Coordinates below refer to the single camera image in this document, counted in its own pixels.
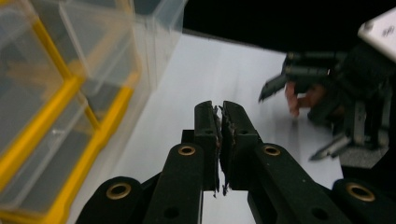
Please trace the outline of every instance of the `clear plastic container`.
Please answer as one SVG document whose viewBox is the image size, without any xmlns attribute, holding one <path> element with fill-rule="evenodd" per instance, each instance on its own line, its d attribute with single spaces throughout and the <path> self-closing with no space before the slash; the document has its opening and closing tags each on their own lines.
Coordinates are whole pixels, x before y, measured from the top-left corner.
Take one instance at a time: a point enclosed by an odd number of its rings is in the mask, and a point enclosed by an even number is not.
<svg viewBox="0 0 396 224">
<path fill-rule="evenodd" d="M 85 4 L 91 4 L 93 6 L 121 10 L 126 13 L 134 12 L 133 6 L 130 4 L 129 0 L 64 0 L 64 1 L 74 1 Z"/>
<path fill-rule="evenodd" d="M 156 89 L 183 29 L 187 0 L 131 0 L 138 52 L 148 65 L 150 85 Z"/>
<path fill-rule="evenodd" d="M 83 97 L 76 97 L 67 106 L 62 115 L 51 126 L 49 132 L 40 141 L 35 151 L 0 192 L 1 209 L 12 210 L 21 205 L 36 184 L 37 179 L 48 168 L 66 137 L 72 132 L 73 128 L 76 129 L 78 121 L 84 118 L 84 110 L 87 106 L 88 103 Z M 72 151 L 75 149 L 71 147 L 67 150 Z"/>
<path fill-rule="evenodd" d="M 32 28 L 36 20 L 27 1 L 0 6 L 0 157 L 63 84 Z"/>
<path fill-rule="evenodd" d="M 87 105 L 84 98 L 76 97 L 67 106 L 0 192 L 2 210 L 40 214 L 48 211 L 92 137 L 93 128 L 84 114 Z"/>
<path fill-rule="evenodd" d="M 99 122 L 103 121 L 110 107 L 117 99 L 120 87 L 103 84 L 98 93 L 88 98 L 90 107 Z"/>
<path fill-rule="evenodd" d="M 56 49 L 66 64 L 72 64 L 78 61 L 78 55 L 59 13 L 60 1 L 63 0 L 30 0 Z"/>
<path fill-rule="evenodd" d="M 108 7 L 101 2 L 59 3 L 64 25 L 82 63 L 82 73 L 88 78 L 83 92 L 89 96 L 104 83 L 134 88 L 141 75 L 131 9 Z"/>
</svg>

